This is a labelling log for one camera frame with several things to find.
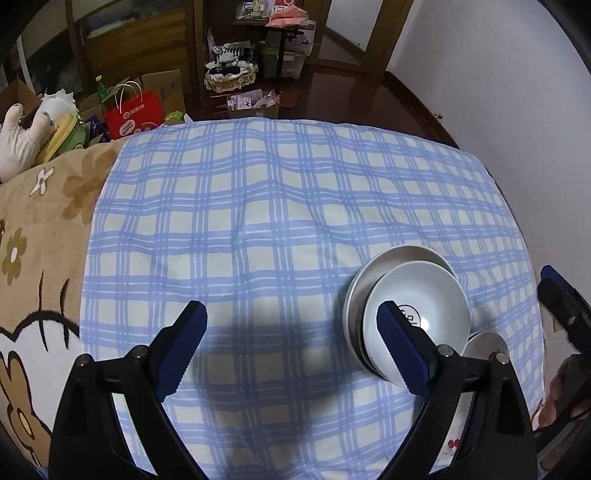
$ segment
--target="white wall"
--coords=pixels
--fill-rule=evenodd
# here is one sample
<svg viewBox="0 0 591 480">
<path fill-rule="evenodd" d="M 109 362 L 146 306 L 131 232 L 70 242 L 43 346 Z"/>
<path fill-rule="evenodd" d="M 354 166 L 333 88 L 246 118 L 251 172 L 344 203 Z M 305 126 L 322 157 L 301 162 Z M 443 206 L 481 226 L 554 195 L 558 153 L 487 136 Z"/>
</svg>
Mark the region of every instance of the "white wall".
<svg viewBox="0 0 591 480">
<path fill-rule="evenodd" d="M 332 0 L 326 26 L 365 50 L 381 6 L 382 0 Z"/>
<path fill-rule="evenodd" d="M 591 75 L 537 0 L 417 0 L 393 72 L 496 178 L 535 270 L 591 300 Z M 547 380 L 570 353 L 547 332 Z"/>
</svg>

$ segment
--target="wicker basket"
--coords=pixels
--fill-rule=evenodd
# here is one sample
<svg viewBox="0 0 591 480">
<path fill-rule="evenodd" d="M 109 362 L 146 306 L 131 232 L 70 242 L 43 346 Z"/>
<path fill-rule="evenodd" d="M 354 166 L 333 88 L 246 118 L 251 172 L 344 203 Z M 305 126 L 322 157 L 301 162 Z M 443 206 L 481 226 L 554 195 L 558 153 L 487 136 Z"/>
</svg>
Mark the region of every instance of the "wicker basket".
<svg viewBox="0 0 591 480">
<path fill-rule="evenodd" d="M 257 71 L 258 68 L 254 68 L 252 71 L 246 72 L 240 75 L 238 78 L 233 78 L 229 80 L 216 80 L 213 77 L 213 75 L 206 73 L 205 87 L 208 90 L 213 90 L 216 93 L 231 92 L 233 90 L 238 90 L 244 88 L 247 85 L 255 83 Z"/>
</svg>

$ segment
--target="metal screw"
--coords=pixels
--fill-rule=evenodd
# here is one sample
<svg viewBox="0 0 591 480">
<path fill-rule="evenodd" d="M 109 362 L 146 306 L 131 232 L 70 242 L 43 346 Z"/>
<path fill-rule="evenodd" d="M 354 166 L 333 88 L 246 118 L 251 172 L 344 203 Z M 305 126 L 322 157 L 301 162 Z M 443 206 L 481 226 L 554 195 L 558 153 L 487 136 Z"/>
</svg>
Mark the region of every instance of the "metal screw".
<svg viewBox="0 0 591 480">
<path fill-rule="evenodd" d="M 79 367 L 83 367 L 85 365 L 88 365 L 91 360 L 92 357 L 88 353 L 83 353 L 76 359 L 76 365 Z"/>
<path fill-rule="evenodd" d="M 131 356 L 136 358 L 142 358 L 146 353 L 148 353 L 148 347 L 145 345 L 134 346 L 131 349 Z"/>
<path fill-rule="evenodd" d="M 439 345 L 437 351 L 446 358 L 453 355 L 453 348 L 449 345 Z"/>
<path fill-rule="evenodd" d="M 506 365 L 509 363 L 509 357 L 507 356 L 507 354 L 500 352 L 498 354 L 496 354 L 496 360 L 502 364 L 502 365 Z"/>
</svg>

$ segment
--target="white plate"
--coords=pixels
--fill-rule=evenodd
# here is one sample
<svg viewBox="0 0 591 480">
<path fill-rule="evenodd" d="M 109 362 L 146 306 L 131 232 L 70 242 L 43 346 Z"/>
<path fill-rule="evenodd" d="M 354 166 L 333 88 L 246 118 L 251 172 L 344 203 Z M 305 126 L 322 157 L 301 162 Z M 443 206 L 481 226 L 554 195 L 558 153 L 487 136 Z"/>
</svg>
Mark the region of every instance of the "white plate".
<svg viewBox="0 0 591 480">
<path fill-rule="evenodd" d="M 377 373 L 400 387 L 402 376 L 378 332 L 378 307 L 392 300 L 435 345 L 449 345 L 460 355 L 470 335 L 468 300 L 455 277 L 431 262 L 411 261 L 384 275 L 371 291 L 363 313 L 363 341 Z"/>
<path fill-rule="evenodd" d="M 359 270 L 345 296 L 342 314 L 345 340 L 359 364 L 372 375 L 375 375 L 376 372 L 371 365 L 366 364 L 368 362 L 367 354 L 361 342 L 363 309 L 369 293 L 380 278 L 394 268 L 413 260 L 435 263 L 455 276 L 445 259 L 430 248 L 417 245 L 399 245 L 376 255 Z"/>
<path fill-rule="evenodd" d="M 487 360 L 494 353 L 503 352 L 509 355 L 509 348 L 503 338 L 494 332 L 478 332 L 470 337 L 464 355 L 470 358 Z M 457 448 L 457 442 L 462 436 L 466 419 L 470 413 L 470 405 L 474 393 L 463 393 L 457 403 L 456 414 L 449 427 L 446 441 L 441 449 L 441 455 L 453 455 Z"/>
</svg>

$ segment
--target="blue gripper pad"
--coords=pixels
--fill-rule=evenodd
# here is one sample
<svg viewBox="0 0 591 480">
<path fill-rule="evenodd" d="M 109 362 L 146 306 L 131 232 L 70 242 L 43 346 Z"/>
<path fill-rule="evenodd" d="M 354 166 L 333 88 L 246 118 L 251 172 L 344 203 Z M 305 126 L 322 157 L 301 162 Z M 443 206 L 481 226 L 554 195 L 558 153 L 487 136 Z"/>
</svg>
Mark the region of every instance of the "blue gripper pad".
<svg viewBox="0 0 591 480">
<path fill-rule="evenodd" d="M 150 344 L 152 390 L 160 402 L 177 391 L 206 329 L 205 305 L 190 301 L 178 319 L 160 330 Z"/>
<path fill-rule="evenodd" d="M 400 312 L 400 316 L 401 318 L 397 319 L 388 305 L 382 303 L 378 308 L 378 317 L 376 319 L 378 332 L 382 336 L 392 360 L 396 363 L 410 392 L 427 398 L 431 394 L 429 364 L 419 353 L 400 322 L 407 322 L 409 328 L 418 327 L 410 325 L 402 312 Z"/>
</svg>

